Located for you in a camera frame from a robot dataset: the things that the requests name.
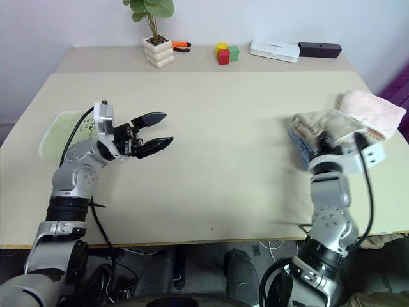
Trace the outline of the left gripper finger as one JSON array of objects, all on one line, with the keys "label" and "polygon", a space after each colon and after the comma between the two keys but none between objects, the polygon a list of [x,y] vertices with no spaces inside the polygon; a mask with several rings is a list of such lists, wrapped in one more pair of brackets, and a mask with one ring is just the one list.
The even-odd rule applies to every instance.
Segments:
[{"label": "left gripper finger", "polygon": [[135,156],[138,159],[143,159],[145,157],[151,156],[167,148],[172,143],[173,140],[174,140],[173,137],[162,137],[152,139],[151,141],[148,141],[141,146],[137,146],[135,149]]},{"label": "left gripper finger", "polygon": [[132,125],[137,129],[151,127],[158,124],[167,116],[164,112],[150,112],[131,120]]}]

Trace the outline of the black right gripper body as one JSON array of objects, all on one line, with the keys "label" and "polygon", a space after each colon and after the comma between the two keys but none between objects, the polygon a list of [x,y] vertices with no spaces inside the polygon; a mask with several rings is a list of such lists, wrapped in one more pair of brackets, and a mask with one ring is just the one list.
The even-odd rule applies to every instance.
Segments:
[{"label": "black right gripper body", "polygon": [[339,145],[333,144],[333,139],[329,135],[318,136],[318,149],[314,153],[314,157],[322,155],[342,155],[343,151]]}]

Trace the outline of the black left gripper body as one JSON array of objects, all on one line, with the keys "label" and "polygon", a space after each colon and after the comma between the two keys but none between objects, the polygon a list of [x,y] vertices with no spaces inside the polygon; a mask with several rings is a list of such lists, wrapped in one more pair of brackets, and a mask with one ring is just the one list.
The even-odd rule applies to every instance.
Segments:
[{"label": "black left gripper body", "polygon": [[121,155],[133,157],[143,145],[138,133],[139,129],[129,123],[114,128],[114,145]]}]

